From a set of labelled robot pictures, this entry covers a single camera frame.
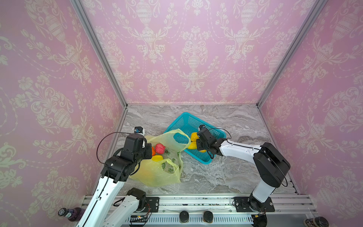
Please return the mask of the yellow lemon fruit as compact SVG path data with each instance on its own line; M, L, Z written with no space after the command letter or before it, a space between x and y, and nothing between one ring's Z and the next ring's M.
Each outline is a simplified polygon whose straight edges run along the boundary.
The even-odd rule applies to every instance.
M191 134L191 141L192 142L196 142L198 139L199 139L199 136L197 135L197 133L196 132L193 132Z

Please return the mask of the yellow mango fruit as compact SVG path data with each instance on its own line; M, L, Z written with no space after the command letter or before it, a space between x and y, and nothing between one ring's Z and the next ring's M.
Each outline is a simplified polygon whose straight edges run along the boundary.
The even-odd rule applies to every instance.
M155 162L160 162L160 161L162 161L164 158L163 158L163 156L161 156L161 155L154 155L153 157L152 157L152 161L155 161Z
M205 149L204 149L204 150L198 150L197 148L198 148L198 147L197 147L197 143L196 143L195 141L193 141L193 142L191 142L191 144L189 145L188 150L196 150L196 151L199 151L199 152L201 152L201 153L205 153L205 152L206 152L206 150L205 150Z

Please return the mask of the red fruit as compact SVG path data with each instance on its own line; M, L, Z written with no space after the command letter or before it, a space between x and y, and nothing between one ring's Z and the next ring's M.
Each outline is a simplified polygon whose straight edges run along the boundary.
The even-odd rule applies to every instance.
M166 147L161 143L159 143L155 146L155 152L159 155L164 154L165 150L166 150Z

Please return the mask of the yellow plastic bag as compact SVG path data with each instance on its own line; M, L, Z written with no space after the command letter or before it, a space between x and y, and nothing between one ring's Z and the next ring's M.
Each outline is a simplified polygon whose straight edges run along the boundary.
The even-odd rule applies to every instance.
M190 137L182 130L176 129L165 132L159 136L146 137L153 148L158 144L165 146L161 160L144 159L138 172L131 179L139 181L148 187L162 187L181 182L183 171L182 153L191 144Z

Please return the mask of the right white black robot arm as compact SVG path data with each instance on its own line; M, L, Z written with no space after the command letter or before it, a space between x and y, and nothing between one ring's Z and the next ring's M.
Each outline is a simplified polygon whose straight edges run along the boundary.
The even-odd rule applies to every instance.
M247 203L257 212L266 212L267 200L279 188L291 165L288 160L271 143L253 146L235 143L228 138L217 139L204 125L199 126L196 140L197 150L206 151L212 157L233 157L253 163L259 174L260 181L250 194Z

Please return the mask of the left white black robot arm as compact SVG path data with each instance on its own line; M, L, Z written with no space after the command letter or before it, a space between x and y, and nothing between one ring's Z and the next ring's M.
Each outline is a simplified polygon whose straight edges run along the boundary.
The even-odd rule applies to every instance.
M147 142L143 128L136 127L134 133L126 137L124 147L104 162L96 191L77 226L120 227L132 213L143 210L146 194L133 188L121 204L108 213L128 177L139 171L142 160L151 158L152 145Z

